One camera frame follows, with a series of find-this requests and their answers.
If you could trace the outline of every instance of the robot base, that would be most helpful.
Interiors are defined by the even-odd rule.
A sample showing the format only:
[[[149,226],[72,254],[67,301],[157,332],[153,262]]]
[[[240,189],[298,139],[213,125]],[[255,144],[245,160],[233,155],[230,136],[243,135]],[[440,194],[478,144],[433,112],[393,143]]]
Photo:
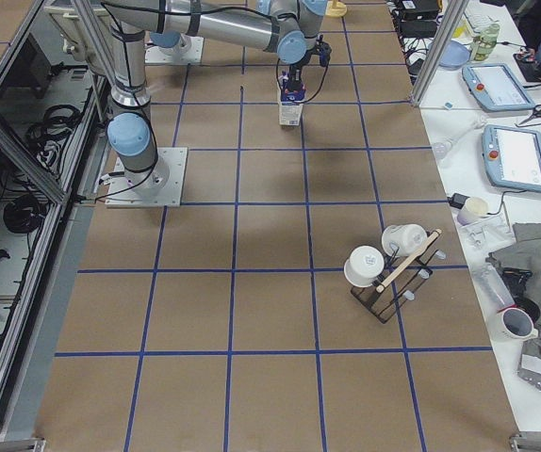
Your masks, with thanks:
[[[170,176],[166,184],[151,194],[128,190],[117,196],[111,196],[106,198],[107,207],[161,207],[162,205],[178,207],[180,205],[188,150],[187,148],[157,148],[157,153],[170,168]],[[123,164],[119,158],[113,170],[123,171]],[[111,179],[109,193],[125,188],[128,188],[128,181],[124,177],[114,178]]]
[[[145,52],[145,64],[148,66],[186,66],[201,64],[204,54],[204,38],[191,38],[191,47],[184,54],[166,55],[159,47],[149,47]]]

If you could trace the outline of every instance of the white cup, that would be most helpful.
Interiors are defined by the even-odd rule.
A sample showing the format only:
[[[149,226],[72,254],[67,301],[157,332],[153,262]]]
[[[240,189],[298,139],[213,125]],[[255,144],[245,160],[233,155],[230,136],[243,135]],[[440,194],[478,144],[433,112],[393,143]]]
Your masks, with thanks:
[[[388,226],[382,233],[382,248],[391,256],[396,251],[397,257],[411,254],[428,238],[428,234],[418,224],[400,224]]]
[[[462,226],[478,221],[488,214],[488,204],[482,198],[467,198],[457,215],[457,221]]]
[[[531,317],[519,308],[505,308],[486,320],[486,327],[491,339],[508,341],[515,339],[526,341],[538,336]]]
[[[384,270],[384,256],[373,247],[355,249],[344,264],[344,276],[356,287],[369,287]]]

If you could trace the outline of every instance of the wooden handle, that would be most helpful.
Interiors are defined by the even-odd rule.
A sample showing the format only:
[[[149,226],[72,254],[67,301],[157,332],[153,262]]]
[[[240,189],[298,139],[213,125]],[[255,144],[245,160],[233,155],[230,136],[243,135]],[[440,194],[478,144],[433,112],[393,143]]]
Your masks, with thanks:
[[[401,273],[403,273],[408,266],[410,266],[413,261],[415,261],[421,254],[423,254],[428,248],[432,246],[432,244],[438,239],[438,237],[442,234],[442,230],[436,229],[432,231],[430,235],[428,235],[428,238],[425,239],[425,241],[418,246],[418,248],[413,251],[409,256],[407,256],[404,261],[402,261],[402,264],[397,266],[395,270],[388,275],[388,277],[380,282],[380,284],[375,287],[375,290],[378,293],[384,292],[389,285],[391,285],[394,280],[396,280]]]

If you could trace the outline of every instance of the blue plate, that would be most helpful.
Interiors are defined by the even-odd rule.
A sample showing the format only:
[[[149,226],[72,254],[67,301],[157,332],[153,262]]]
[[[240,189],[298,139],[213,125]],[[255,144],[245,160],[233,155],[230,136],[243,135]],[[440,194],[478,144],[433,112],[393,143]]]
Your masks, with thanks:
[[[469,61],[471,52],[456,40],[451,40],[440,58],[440,67],[445,69],[459,69]]]

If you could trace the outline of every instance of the black scissors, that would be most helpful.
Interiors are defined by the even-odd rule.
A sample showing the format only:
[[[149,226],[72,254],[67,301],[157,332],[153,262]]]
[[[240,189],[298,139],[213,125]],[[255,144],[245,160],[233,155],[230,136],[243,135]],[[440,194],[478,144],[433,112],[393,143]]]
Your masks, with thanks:
[[[520,127],[522,124],[525,124],[526,122],[528,121],[531,121],[531,120],[534,120],[536,118],[541,118],[541,104],[538,104],[536,105],[534,108],[533,108],[533,113],[531,113],[531,116],[529,116],[528,118],[526,118],[524,121],[522,122],[519,122],[518,124],[516,124],[518,127]]]

